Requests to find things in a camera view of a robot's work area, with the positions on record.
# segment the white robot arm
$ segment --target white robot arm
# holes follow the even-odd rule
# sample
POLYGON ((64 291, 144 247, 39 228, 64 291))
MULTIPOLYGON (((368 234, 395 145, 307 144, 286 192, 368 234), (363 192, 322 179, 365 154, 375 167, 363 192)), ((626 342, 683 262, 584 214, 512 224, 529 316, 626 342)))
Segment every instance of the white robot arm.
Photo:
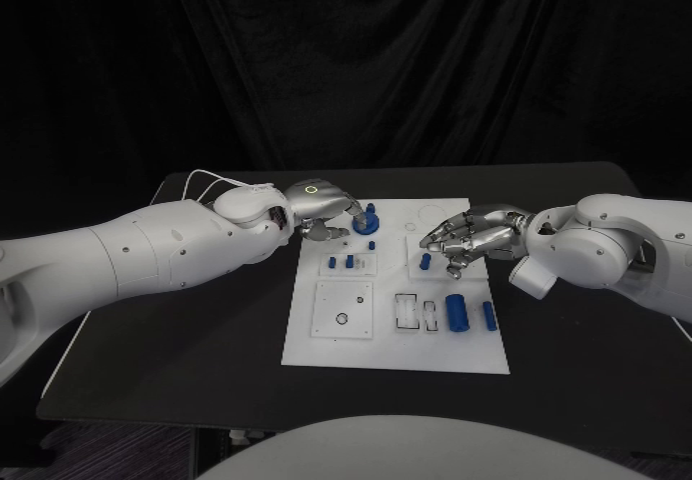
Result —
POLYGON ((323 180, 241 186, 213 204, 151 205, 89 228, 0 241, 0 385, 58 328, 137 295, 190 288, 262 261, 294 226, 311 240, 349 235, 324 221, 361 204, 323 180))
POLYGON ((523 257, 509 280, 538 299, 559 277, 692 321, 691 239, 691 203, 603 194, 536 215, 508 206, 472 208, 441 223, 421 247, 448 257, 457 279, 484 254, 523 257), (645 259, 645 243, 655 263, 645 259))

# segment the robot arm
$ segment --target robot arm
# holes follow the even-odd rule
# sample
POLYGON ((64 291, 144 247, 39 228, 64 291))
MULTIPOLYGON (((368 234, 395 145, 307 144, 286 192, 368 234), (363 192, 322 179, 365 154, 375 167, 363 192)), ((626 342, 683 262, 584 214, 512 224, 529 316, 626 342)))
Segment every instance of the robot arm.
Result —
POLYGON ((430 232, 421 247, 463 269, 483 254, 522 258, 510 282, 538 299, 557 278, 607 288, 646 308, 692 320, 692 204, 593 195, 536 215, 513 207, 477 207, 430 232), (656 263, 640 252, 649 243, 656 263))
POLYGON ((0 385, 52 333, 87 311, 190 288, 288 243, 349 235, 326 220, 362 217, 358 201, 323 180, 241 186, 211 205, 151 205, 89 228, 0 241, 0 385))

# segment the black table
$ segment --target black table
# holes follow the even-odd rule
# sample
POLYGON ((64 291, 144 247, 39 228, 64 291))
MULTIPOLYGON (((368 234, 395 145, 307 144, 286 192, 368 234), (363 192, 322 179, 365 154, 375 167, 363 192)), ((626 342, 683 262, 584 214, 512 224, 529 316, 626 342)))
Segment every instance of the black table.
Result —
MULTIPOLYGON (((469 197, 535 212, 594 193, 637 194, 608 163, 228 176, 281 189, 322 177, 356 198, 469 197)), ((185 178, 167 177, 156 202, 179 199, 185 178)), ((208 184, 195 176, 190 196, 208 184)), ((673 322, 562 281, 535 300, 508 282, 512 262, 487 262, 509 376, 281 366, 300 241, 294 235, 262 263, 196 288, 94 311, 40 417, 283 431, 414 414, 575 445, 692 453, 692 344, 673 322)))

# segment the white board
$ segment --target white board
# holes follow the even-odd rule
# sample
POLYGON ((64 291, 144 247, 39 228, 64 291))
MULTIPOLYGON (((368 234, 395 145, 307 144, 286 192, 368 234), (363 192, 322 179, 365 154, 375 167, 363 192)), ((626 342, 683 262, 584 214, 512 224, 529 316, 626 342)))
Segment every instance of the white board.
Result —
MULTIPOLYGON (((433 255, 433 271, 423 271, 418 266, 425 253, 418 248, 420 238, 446 218, 469 209, 469 200, 386 199, 361 202, 363 205, 372 202, 376 208, 379 230, 372 235, 353 232, 352 217, 343 214, 329 225, 349 228, 353 232, 349 237, 330 242, 303 240, 281 364, 509 374, 500 334, 502 319, 497 319, 497 330, 489 331, 483 316, 483 302, 492 301, 484 260, 472 264, 459 281, 446 275, 441 255, 433 255), (375 250, 368 248, 371 241, 375 241, 375 250), (329 257, 335 256, 337 262, 343 262, 348 255, 355 258, 375 255, 375 258, 368 257, 368 265, 375 260, 376 268, 369 266, 358 271, 348 269, 346 275, 335 274, 326 264, 329 257), (336 313, 332 309, 316 316, 317 286, 327 282, 340 282, 342 287, 343 282, 372 285, 372 330, 362 334, 363 338, 345 338, 336 319, 330 324, 332 331, 337 332, 335 336, 314 336, 314 318, 317 322, 324 322, 336 313), (401 332, 397 329, 397 294, 417 295, 420 331, 401 332), (461 294, 466 299, 470 330, 461 333, 451 332, 448 328, 446 297, 451 294, 461 294), (438 331, 434 333, 425 332, 425 301, 435 303, 438 331)), ((339 310, 358 307, 350 297, 353 294, 345 291, 339 310)), ((349 319, 358 318, 361 322, 356 309, 353 313, 343 313, 349 319)))

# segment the robotic hand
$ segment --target robotic hand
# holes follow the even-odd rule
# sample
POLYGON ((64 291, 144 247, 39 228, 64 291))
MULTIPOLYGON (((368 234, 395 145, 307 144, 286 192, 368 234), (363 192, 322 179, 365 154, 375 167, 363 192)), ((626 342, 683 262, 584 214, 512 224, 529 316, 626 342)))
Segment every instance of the robotic hand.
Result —
POLYGON ((324 225, 345 211, 365 225, 361 204, 324 180, 297 183, 286 195, 271 184, 231 183, 242 186, 211 204, 162 203, 94 227, 0 241, 0 385, 87 311, 262 261, 296 225, 316 241, 349 235, 324 225))
POLYGON ((542 299, 557 278, 607 288, 646 308, 692 320, 692 204, 593 195, 538 214, 506 205, 479 206, 451 217, 421 240, 448 259, 457 280, 469 264, 522 260, 509 281, 542 299), (645 258, 645 244, 655 261, 645 258))

